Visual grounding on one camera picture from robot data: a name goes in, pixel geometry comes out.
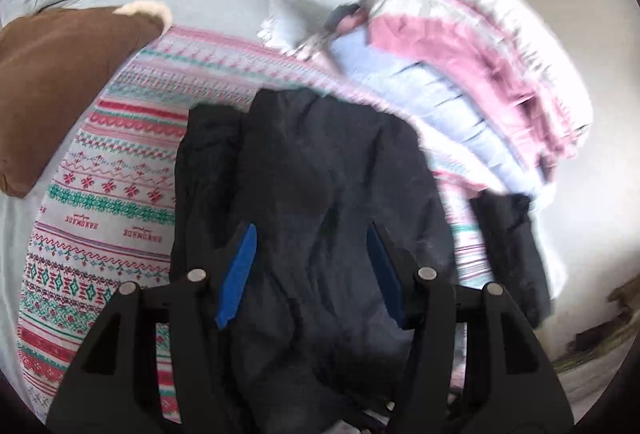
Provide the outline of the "black folded garment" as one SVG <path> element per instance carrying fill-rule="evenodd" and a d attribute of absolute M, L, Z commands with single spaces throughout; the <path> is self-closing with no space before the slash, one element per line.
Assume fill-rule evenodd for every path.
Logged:
<path fill-rule="evenodd" d="M 495 279 L 509 291 L 533 329 L 551 315 L 544 262 L 529 216 L 532 200 L 522 193 L 484 190 L 470 200 Z"/>

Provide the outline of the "olive cloth on floor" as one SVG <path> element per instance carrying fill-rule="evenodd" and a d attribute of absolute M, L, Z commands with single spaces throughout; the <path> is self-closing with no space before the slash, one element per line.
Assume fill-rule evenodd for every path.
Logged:
<path fill-rule="evenodd" d="M 617 315 L 611 320 L 579 332 L 567 351 L 553 362 L 556 373 L 574 370 L 621 347 L 639 331 L 639 277 L 616 287 L 608 302 L 615 303 Z"/>

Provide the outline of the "patterned nordic blanket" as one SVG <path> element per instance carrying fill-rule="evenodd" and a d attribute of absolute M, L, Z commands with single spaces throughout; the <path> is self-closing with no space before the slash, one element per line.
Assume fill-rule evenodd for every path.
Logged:
<path fill-rule="evenodd" d="M 191 106 L 244 110 L 262 87 L 308 87 L 387 112 L 390 102 L 254 42 L 175 27 L 93 101 L 44 193 L 17 319 L 28 402 L 44 418 L 64 373 L 125 281 L 163 284 L 174 239 L 174 170 Z"/>

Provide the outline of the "pink velvet blanket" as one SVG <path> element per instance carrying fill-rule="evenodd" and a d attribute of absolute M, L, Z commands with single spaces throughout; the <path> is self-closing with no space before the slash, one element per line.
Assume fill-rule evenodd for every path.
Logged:
<path fill-rule="evenodd" d="M 469 0 L 362 0 L 370 44 L 431 65 L 496 124 L 516 157 L 551 181 L 575 149 L 570 111 L 513 33 Z"/>

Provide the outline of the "grey bed cover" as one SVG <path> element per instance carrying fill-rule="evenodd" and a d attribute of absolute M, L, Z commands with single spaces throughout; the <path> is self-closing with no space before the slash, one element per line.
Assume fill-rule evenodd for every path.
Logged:
<path fill-rule="evenodd" d="M 64 0 L 56 8 L 93 8 L 128 4 L 135 0 Z M 269 14 L 270 0 L 157 0 L 167 4 L 174 23 L 198 30 L 256 42 L 260 24 Z M 84 118 L 79 115 L 64 139 L 44 164 L 37 183 L 26 198 L 1 197 L 1 372 L 18 397 L 27 402 L 27 386 L 17 354 L 17 318 L 27 243 L 48 184 L 70 147 Z"/>

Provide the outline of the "brown folded fleece garment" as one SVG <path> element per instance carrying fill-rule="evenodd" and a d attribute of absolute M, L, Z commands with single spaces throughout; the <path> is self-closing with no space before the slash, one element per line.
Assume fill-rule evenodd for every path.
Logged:
<path fill-rule="evenodd" d="M 70 128 L 130 56 L 166 34 L 162 2 L 51 9 L 1 30 L 1 191 L 24 198 Z"/>

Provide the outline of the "black quilted puffer jacket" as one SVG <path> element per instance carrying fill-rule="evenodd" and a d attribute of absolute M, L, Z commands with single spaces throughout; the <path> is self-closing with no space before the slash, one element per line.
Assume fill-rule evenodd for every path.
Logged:
<path fill-rule="evenodd" d="M 257 252 L 221 332 L 218 370 L 242 433 L 320 433 L 392 398 L 412 335 L 384 306 L 370 224 L 420 265 L 457 277 L 454 238 L 416 132 L 309 89 L 258 91 L 250 109 L 191 108 L 175 165 L 169 275 L 210 261 L 243 221 Z"/>

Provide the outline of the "light blue duvet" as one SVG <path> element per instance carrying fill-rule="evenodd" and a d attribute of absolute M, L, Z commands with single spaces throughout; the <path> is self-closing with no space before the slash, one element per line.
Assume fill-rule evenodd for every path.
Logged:
<path fill-rule="evenodd" d="M 506 139 L 445 75 L 374 49 L 362 28 L 333 39 L 329 50 L 345 76 L 467 147 L 509 191 L 536 197 L 539 176 L 522 166 Z"/>

